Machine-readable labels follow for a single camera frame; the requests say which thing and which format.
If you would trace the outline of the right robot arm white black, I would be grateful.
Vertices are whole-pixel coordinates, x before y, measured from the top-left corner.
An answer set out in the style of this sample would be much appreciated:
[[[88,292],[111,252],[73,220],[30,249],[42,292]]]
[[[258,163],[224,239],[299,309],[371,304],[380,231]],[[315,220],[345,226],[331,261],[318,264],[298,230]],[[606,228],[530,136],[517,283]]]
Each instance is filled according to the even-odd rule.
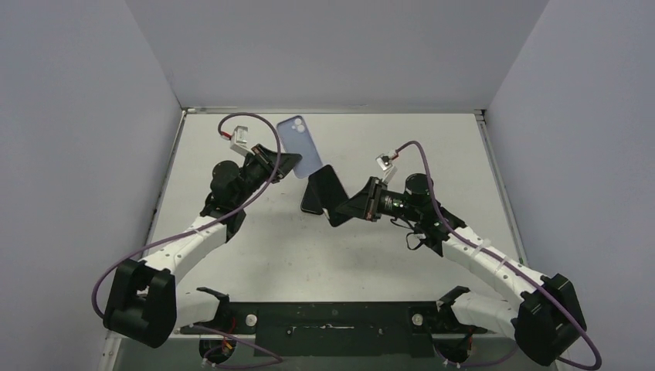
[[[373,222],[389,216],[410,223],[421,245],[466,268],[501,296],[495,300],[467,288],[453,289],[436,311],[439,326],[448,332],[462,325],[491,330],[513,339],[532,361],[549,366],[586,330],[568,278],[534,271],[480,238],[434,201],[424,174],[409,176],[402,193],[371,177],[354,196],[337,200],[333,210],[347,218]]]

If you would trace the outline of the lilac silicone phone case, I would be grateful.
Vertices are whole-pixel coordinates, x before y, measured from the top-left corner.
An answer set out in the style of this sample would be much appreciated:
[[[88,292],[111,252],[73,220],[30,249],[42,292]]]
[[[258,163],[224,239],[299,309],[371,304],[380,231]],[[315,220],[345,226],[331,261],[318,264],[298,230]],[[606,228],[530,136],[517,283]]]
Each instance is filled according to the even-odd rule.
[[[301,155],[302,159],[294,166],[294,174],[305,179],[321,169],[321,160],[310,129],[300,115],[290,117],[276,125],[277,133],[287,153]]]

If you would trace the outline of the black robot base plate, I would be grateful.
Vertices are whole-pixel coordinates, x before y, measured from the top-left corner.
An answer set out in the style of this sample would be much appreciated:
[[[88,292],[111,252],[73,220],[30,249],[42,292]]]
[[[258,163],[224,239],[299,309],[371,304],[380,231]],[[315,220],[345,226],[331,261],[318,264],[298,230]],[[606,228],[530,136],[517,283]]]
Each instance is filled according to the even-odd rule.
[[[229,301],[206,327],[252,338],[280,356],[433,357],[434,343],[460,344],[482,328],[458,325],[434,301]]]

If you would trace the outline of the purple phone black screen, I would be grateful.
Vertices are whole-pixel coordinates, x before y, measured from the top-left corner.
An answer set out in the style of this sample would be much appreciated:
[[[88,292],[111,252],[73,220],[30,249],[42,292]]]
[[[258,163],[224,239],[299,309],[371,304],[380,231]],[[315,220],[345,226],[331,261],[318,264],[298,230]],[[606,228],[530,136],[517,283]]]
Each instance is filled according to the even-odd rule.
[[[348,194],[337,177],[331,165],[325,165],[308,177],[308,184],[312,186],[318,197],[324,214],[332,227],[340,226],[347,221],[340,220],[336,208],[348,201]]]

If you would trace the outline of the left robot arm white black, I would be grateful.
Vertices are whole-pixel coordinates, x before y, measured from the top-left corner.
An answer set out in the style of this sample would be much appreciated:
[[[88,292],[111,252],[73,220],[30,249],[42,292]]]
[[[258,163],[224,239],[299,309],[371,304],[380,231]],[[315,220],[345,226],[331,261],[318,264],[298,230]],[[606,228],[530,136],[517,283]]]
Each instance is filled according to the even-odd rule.
[[[282,180],[301,159],[300,154],[278,154],[255,145],[242,165],[219,162],[192,225],[140,260],[117,265],[102,315],[104,327],[151,348],[165,343],[174,330],[196,324],[210,332],[224,331],[231,315],[227,294],[205,287],[178,292],[177,285],[238,233],[246,218],[242,204],[265,185]]]

